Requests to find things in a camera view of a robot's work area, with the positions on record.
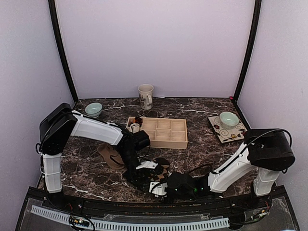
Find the beige ribbed sock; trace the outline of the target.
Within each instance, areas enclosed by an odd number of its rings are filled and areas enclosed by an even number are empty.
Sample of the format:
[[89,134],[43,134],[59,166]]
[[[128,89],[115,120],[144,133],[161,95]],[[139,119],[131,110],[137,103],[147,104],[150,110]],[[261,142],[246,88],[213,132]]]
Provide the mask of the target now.
[[111,169],[120,170],[125,167],[122,157],[111,145],[103,143],[97,147],[97,152]]

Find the pale green bowl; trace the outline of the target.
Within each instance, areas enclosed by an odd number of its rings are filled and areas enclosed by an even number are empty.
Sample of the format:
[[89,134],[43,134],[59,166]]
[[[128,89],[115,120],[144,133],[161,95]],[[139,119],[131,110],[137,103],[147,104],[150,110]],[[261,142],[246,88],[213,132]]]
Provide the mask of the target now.
[[232,112],[222,112],[222,113],[220,113],[219,119],[221,121],[221,125],[225,129],[233,129],[240,122],[238,116],[236,114],[232,113]]

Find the black right corner post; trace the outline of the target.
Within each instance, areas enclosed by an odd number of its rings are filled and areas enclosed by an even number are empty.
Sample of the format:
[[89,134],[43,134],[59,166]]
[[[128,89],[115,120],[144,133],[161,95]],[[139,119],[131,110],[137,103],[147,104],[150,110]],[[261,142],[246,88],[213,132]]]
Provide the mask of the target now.
[[253,52],[253,47],[254,47],[254,43],[255,43],[255,39],[257,35],[258,22],[259,22],[259,17],[260,17],[260,12],[261,12],[261,4],[262,4],[262,0],[255,0],[254,11],[253,11],[253,16],[252,16],[252,23],[251,23],[248,42],[247,42],[246,52],[245,52],[245,56],[243,60],[243,65],[240,71],[235,93],[233,95],[234,104],[237,104],[239,100],[239,97],[240,97],[240,94],[241,94],[241,91],[244,85],[245,77],[248,71],[248,67],[250,64],[250,59],[251,59],[251,55]]

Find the teal striped ceramic bowl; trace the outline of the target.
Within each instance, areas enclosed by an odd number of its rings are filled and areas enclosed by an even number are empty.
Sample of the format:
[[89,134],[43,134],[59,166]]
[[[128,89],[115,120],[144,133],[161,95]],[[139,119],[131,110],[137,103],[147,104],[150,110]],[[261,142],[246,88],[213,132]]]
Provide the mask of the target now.
[[100,103],[90,103],[85,108],[85,113],[92,117],[92,118],[98,118],[103,110],[103,106]]

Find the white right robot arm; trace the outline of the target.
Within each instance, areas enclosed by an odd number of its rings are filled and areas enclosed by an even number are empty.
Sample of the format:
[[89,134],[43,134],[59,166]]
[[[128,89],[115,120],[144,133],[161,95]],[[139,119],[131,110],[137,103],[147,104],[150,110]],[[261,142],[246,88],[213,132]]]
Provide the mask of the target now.
[[192,177],[190,172],[173,172],[167,178],[162,202],[217,198],[241,177],[258,169],[252,193],[245,199],[245,204],[255,209],[271,192],[279,174],[285,174],[294,162],[289,131],[282,128],[251,129],[245,133],[238,150],[217,169],[199,178]]

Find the floral square plate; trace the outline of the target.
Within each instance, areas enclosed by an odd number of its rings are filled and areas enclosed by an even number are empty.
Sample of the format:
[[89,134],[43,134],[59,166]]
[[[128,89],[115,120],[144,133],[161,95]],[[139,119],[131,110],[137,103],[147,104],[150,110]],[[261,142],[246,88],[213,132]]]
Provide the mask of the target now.
[[247,128],[243,125],[241,120],[234,128],[225,129],[222,126],[218,115],[210,116],[207,119],[220,143],[229,143],[244,139],[244,134],[247,132]]

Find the black corner post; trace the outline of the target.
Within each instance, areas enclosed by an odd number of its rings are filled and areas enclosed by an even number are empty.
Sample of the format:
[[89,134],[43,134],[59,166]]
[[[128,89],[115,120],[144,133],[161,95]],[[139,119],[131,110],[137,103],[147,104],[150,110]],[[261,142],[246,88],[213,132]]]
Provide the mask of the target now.
[[262,0],[255,0],[254,11],[253,11],[253,16],[252,16],[252,23],[251,23],[248,42],[247,42],[246,52],[245,52],[245,56],[243,60],[243,65],[240,71],[235,93],[233,95],[234,104],[237,104],[239,100],[239,97],[240,97],[240,94],[241,94],[241,91],[244,85],[245,77],[248,71],[248,67],[250,64],[250,59],[251,59],[251,55],[253,52],[253,47],[254,47],[254,43],[255,43],[255,39],[257,35],[258,22],[259,22],[259,17],[260,17],[260,12],[261,12],[261,4],[262,4]]
[[62,34],[60,31],[60,24],[59,24],[59,19],[57,15],[57,10],[56,10],[56,1],[55,0],[48,0],[48,6],[49,6],[49,11],[50,11],[50,17],[51,17],[51,24],[53,28],[53,33],[56,41],[56,46],[57,50],[59,53],[60,61],[62,64],[62,68],[64,71],[65,79],[67,82],[67,85],[69,87],[70,94],[72,96],[73,102],[77,103],[79,101],[77,91],[75,88],[75,85],[73,83],[73,78],[71,75],[71,71],[69,68],[68,60],[66,57],[66,53],[64,50],[64,44],[62,40]]

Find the rolled red argyle sock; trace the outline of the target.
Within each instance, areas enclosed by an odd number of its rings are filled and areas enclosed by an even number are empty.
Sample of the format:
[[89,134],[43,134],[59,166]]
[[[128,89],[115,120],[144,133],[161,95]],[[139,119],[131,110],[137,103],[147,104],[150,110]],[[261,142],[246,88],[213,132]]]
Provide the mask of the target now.
[[133,123],[142,124],[143,123],[143,119],[141,117],[139,117],[139,116],[136,116],[133,119]]

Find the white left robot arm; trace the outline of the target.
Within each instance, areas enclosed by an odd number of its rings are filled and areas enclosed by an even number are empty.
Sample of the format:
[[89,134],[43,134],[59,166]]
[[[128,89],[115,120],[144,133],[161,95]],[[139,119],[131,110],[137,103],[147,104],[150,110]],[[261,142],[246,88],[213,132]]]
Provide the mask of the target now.
[[119,153],[126,172],[124,177],[136,187],[148,182],[158,164],[155,161],[141,161],[138,151],[150,146],[149,135],[144,131],[130,132],[124,126],[91,118],[67,103],[57,106],[39,125],[40,141],[37,152],[41,156],[42,173],[49,202],[58,210],[68,206],[68,199],[60,192],[62,186],[62,155],[72,139],[109,144]]

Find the rolled white ribbed sock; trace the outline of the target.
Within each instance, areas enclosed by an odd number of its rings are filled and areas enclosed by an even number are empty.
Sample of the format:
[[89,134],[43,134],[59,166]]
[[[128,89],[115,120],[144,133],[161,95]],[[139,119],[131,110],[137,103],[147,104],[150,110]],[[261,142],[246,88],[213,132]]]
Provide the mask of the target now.
[[140,131],[140,124],[138,124],[138,123],[132,123],[132,124],[130,125],[130,131],[131,131],[132,133],[137,133],[137,132],[139,132],[139,131]]

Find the brown yellow argyle sock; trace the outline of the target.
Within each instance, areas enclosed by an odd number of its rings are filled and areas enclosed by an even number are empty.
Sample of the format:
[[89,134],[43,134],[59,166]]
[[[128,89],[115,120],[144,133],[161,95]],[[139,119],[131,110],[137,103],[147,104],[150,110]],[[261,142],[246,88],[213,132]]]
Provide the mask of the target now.
[[154,162],[158,165],[149,179],[153,182],[163,182],[169,176],[170,162],[162,157],[156,158]]

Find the black left corner post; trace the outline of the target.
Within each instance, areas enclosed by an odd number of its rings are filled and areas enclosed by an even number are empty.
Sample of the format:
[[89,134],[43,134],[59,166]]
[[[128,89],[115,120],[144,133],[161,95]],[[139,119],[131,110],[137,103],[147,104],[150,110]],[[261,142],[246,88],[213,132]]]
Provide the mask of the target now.
[[57,10],[56,10],[56,1],[55,0],[48,0],[48,6],[49,6],[49,11],[50,11],[50,17],[51,17],[51,24],[53,28],[53,33],[56,41],[56,46],[57,50],[59,53],[60,61],[62,64],[62,68],[64,71],[65,79],[67,82],[67,85],[69,87],[70,94],[72,96],[73,102],[77,103],[79,101],[77,91],[75,88],[75,85],[73,83],[73,78],[71,75],[71,71],[69,68],[68,60],[66,57],[66,53],[64,50],[64,44],[62,40],[62,34],[60,31],[60,24],[59,24],[59,19],[57,15]]

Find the black front table rail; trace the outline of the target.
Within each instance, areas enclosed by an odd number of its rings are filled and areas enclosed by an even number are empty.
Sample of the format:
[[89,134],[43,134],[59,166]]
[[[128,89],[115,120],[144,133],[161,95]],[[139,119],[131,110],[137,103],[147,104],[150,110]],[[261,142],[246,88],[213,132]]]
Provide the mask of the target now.
[[253,198],[251,195],[245,194],[229,198],[175,204],[111,202],[65,195],[64,207],[59,211],[87,218],[101,218],[107,214],[149,217],[203,213],[209,213],[214,217],[238,217],[245,212],[274,214],[280,209],[288,211],[287,205],[280,205],[280,199],[285,196],[286,191],[283,186],[275,187],[271,195],[264,199]]

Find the green circuit board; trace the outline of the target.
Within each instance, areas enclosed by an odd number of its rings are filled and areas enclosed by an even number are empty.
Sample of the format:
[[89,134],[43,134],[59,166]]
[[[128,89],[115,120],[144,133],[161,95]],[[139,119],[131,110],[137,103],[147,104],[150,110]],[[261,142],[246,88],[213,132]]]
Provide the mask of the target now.
[[69,217],[69,224],[76,227],[85,227],[85,228],[87,228],[90,225],[90,223],[87,220],[76,216]]

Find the coral pattern ceramic mug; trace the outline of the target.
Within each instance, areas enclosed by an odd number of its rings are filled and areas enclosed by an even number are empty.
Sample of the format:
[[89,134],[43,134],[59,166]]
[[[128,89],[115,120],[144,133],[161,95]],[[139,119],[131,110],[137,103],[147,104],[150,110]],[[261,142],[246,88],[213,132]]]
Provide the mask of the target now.
[[138,86],[138,93],[141,108],[143,110],[150,110],[153,107],[153,92],[154,86],[150,84],[142,84]]

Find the wooden compartment tray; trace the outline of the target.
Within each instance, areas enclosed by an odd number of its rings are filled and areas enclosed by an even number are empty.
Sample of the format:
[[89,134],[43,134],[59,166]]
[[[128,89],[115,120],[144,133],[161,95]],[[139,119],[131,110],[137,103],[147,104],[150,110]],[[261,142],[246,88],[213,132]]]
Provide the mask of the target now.
[[188,145],[185,119],[141,118],[140,130],[145,131],[152,148],[186,149]]

